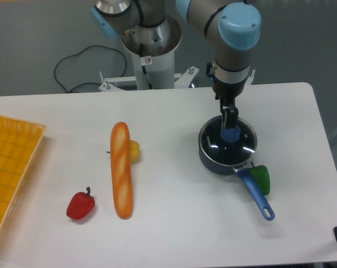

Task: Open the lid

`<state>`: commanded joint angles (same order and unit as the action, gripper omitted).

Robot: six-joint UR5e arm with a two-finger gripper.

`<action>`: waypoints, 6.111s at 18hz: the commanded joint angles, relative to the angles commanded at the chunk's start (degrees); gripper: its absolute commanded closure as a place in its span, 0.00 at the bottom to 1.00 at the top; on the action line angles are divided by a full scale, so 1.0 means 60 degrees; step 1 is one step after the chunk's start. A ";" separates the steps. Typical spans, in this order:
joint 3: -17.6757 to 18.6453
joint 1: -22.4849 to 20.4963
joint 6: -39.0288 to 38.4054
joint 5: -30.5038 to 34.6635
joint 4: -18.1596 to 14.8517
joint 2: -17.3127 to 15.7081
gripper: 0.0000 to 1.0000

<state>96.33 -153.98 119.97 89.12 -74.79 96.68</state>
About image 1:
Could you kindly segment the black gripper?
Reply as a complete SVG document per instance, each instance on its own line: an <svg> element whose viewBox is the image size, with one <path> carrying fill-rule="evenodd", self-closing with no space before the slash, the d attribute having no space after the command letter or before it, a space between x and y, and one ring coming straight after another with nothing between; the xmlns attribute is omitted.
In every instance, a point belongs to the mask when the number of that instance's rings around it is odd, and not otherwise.
<svg viewBox="0 0 337 268"><path fill-rule="evenodd" d="M239 96L245 86L246 79L242 80L239 83L229 84L225 83L215 76L213 77L212 89L216 95L215 99L220 100L220 111L222 114L222 126L221 130L226 128L236 128L239 111L237 107L234 109L229 109L230 105L235 105L235 98Z"/></svg>

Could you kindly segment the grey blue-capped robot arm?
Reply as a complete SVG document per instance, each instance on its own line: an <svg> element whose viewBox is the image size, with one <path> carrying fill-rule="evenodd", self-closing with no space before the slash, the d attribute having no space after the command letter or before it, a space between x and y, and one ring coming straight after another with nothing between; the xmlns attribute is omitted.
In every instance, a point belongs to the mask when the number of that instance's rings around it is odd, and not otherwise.
<svg viewBox="0 0 337 268"><path fill-rule="evenodd" d="M248 78L261 15L252 1L176 1L175 6L215 47L215 59L207 63L206 75L220 102L222 129L235 129L239 114L235 98ZM149 65L173 52L181 41L180 25L166 13L165 2L97 1L90 14L106 37L121 38L145 78L145 88L152 89Z"/></svg>

